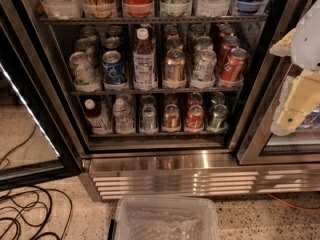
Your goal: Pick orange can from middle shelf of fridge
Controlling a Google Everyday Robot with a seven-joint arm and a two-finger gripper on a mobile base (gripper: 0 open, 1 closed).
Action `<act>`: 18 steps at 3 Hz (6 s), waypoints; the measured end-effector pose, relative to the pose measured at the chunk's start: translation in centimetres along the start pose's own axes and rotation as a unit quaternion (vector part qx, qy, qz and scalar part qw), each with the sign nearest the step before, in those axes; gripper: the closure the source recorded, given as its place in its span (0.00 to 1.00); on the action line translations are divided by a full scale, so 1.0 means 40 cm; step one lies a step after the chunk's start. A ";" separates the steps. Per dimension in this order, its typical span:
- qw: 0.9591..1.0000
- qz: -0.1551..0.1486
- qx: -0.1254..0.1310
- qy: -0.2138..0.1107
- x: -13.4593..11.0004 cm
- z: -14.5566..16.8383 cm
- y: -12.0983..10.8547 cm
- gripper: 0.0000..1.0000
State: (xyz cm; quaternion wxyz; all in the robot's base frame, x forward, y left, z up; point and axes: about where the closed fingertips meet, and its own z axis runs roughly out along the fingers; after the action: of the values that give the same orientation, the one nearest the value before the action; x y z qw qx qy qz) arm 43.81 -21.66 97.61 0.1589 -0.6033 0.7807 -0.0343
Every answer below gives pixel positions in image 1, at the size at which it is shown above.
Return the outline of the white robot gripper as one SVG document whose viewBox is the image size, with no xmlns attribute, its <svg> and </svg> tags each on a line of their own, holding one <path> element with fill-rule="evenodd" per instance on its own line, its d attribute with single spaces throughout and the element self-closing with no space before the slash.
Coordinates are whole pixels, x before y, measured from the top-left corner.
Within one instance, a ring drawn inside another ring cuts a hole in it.
<svg viewBox="0 0 320 240">
<path fill-rule="evenodd" d="M 280 92 L 270 130 L 277 136 L 296 131 L 304 119 L 320 104 L 320 0 L 317 0 L 296 27 L 273 44 L 269 53 L 291 60 L 304 70 L 299 76 L 287 76 Z"/>
</svg>

